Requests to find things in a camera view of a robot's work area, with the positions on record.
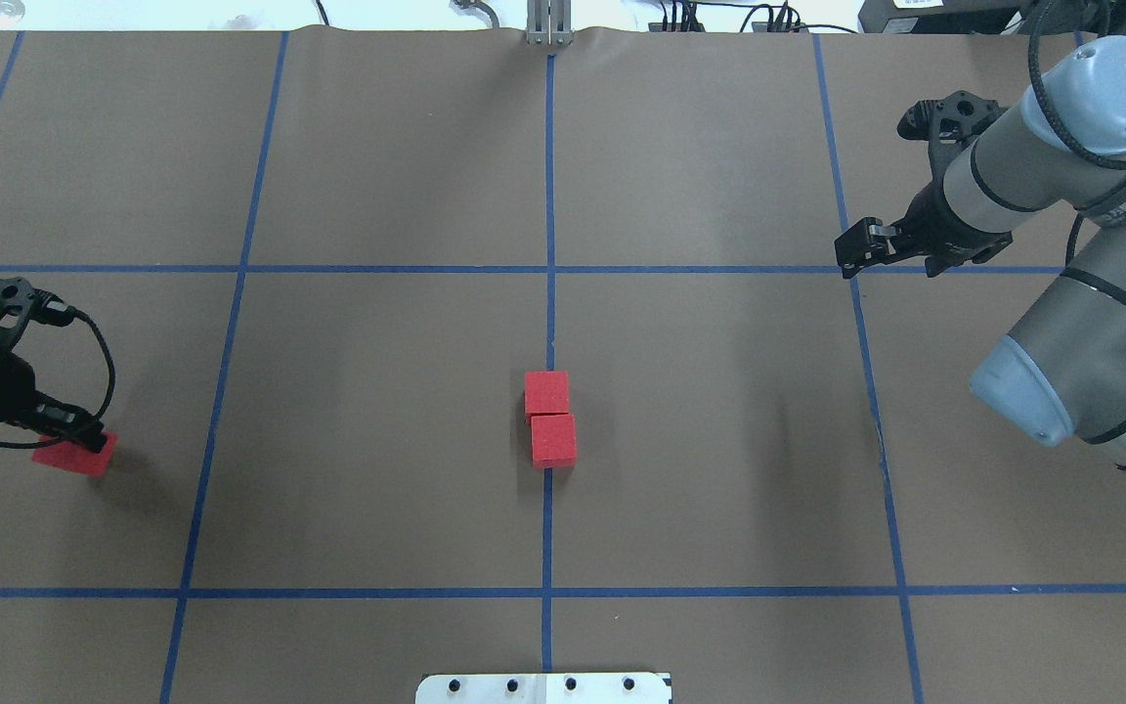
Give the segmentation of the aluminium frame post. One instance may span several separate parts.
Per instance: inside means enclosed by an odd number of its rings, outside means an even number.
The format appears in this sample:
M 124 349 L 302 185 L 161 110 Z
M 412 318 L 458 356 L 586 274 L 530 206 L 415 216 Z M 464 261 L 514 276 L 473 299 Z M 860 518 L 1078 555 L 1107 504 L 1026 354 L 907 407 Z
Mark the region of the aluminium frame post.
M 575 41 L 573 1 L 526 1 L 526 43 L 531 46 L 568 46 Z

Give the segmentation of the red block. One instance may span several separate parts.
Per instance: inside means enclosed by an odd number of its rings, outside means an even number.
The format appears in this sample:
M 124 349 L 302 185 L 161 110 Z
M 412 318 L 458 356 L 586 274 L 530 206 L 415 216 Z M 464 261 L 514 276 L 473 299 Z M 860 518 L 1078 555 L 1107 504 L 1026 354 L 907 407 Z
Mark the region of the red block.
M 575 415 L 529 418 L 531 464 L 536 469 L 575 467 L 580 457 Z
M 526 420 L 571 413 L 568 371 L 528 371 L 524 374 Z
M 104 433 L 102 451 L 98 452 L 84 449 L 72 442 L 60 442 L 32 451 L 30 460 L 41 466 L 62 469 L 75 475 L 102 478 L 108 473 L 117 442 L 119 436 L 116 433 Z

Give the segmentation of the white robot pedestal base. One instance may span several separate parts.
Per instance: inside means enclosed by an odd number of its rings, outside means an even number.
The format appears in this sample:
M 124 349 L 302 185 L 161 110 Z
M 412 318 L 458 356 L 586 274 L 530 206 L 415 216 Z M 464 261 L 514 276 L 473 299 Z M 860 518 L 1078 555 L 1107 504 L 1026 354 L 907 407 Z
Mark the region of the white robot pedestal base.
M 669 674 L 499 672 L 425 677 L 415 703 L 673 703 Z

